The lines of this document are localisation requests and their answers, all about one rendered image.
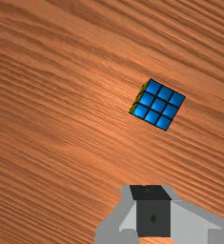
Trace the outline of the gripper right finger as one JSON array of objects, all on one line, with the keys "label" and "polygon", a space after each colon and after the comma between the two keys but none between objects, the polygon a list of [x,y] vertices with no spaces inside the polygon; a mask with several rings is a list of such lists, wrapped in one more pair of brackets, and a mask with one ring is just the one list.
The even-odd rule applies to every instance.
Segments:
[{"label": "gripper right finger", "polygon": [[224,218],[182,199],[169,185],[154,185],[157,200],[166,209],[154,215],[153,235],[174,244],[224,244]]}]

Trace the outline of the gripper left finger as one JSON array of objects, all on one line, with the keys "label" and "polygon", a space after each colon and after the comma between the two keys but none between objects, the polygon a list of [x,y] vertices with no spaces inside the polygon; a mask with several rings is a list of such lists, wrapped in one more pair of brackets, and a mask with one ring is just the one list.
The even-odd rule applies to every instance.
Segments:
[{"label": "gripper left finger", "polygon": [[135,190],[146,196],[152,193],[150,185],[123,185],[119,203],[96,228],[94,244],[140,244],[140,237],[153,237],[151,223],[137,223]]}]

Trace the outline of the many-coloured puzzle cube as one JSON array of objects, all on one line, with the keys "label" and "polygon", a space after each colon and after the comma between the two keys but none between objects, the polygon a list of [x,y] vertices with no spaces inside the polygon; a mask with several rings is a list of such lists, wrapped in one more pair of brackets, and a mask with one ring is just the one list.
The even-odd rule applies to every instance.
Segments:
[{"label": "many-coloured puzzle cube", "polygon": [[186,96],[150,79],[136,96],[129,114],[166,132]]}]

